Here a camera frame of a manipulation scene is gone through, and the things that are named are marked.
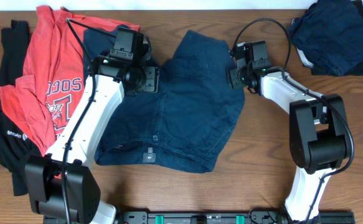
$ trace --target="blue cloth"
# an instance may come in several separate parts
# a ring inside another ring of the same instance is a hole
[[[292,43],[326,73],[363,62],[363,17],[351,0],[320,0],[290,28]]]
[[[86,33],[84,41],[88,46]],[[102,42],[94,41],[96,52],[101,51]],[[159,92],[126,96],[117,107],[98,145],[96,163],[212,171],[245,102],[243,90],[231,89],[226,80],[226,70],[234,67],[225,41],[188,31],[160,69]],[[155,160],[144,160],[148,151]]]

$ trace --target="red cloth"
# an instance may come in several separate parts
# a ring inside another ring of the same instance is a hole
[[[83,94],[83,50],[69,29],[66,18],[113,31],[125,24],[113,19],[37,8],[37,23],[16,85],[0,87],[2,110],[40,149],[42,155],[61,134]],[[83,41],[86,28],[72,24]]]

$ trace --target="wooden table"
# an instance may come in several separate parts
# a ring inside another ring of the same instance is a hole
[[[187,30],[225,39],[232,45],[248,22],[270,17],[289,27],[302,10],[282,11],[80,11],[78,14],[114,18],[141,24],[160,63],[171,58]],[[26,20],[33,30],[35,12],[0,12],[0,30],[10,20]],[[287,41],[281,29],[269,22],[250,27],[241,41],[266,40],[273,65],[283,65]],[[0,63],[2,47],[0,42]],[[312,76],[293,49],[288,71],[304,86],[343,97],[356,143],[351,168],[332,177],[321,201],[323,210],[352,210],[363,223],[363,77]],[[101,199],[125,209],[152,211],[234,211],[256,206],[278,208],[288,196],[295,164],[289,152],[288,115],[273,102],[251,95],[238,125],[211,173],[189,174],[159,166],[95,166],[93,174]],[[0,166],[0,223],[41,223],[31,212],[28,196],[12,196],[11,174]]]

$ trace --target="clothing tag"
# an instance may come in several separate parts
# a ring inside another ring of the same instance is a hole
[[[154,149],[152,147],[148,147],[148,152],[145,152],[143,155],[143,162],[155,162],[156,161],[156,153],[154,153]]]

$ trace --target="wooden table surface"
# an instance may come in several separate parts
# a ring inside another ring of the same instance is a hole
[[[248,22],[270,17],[289,27],[301,10],[282,11],[79,11],[78,14],[141,24],[149,36],[153,56],[160,63],[171,58],[187,30],[225,39],[232,45]],[[35,12],[0,12],[0,30],[11,19],[26,20],[33,30]],[[269,22],[250,27],[240,40],[266,40],[273,65],[283,65],[287,41],[281,29]],[[0,33],[0,63],[2,57]],[[356,144],[351,168],[334,176],[320,204],[323,210],[352,210],[363,223],[363,77],[312,76],[293,49],[288,71],[304,86],[340,94]],[[93,174],[101,199],[126,208],[151,211],[242,211],[261,206],[278,208],[288,196],[295,164],[289,152],[288,115],[273,102],[245,92],[238,125],[219,156],[215,169],[190,174],[152,165],[95,166]],[[11,174],[0,166],[0,223],[42,223],[31,212],[28,196],[12,195]]]

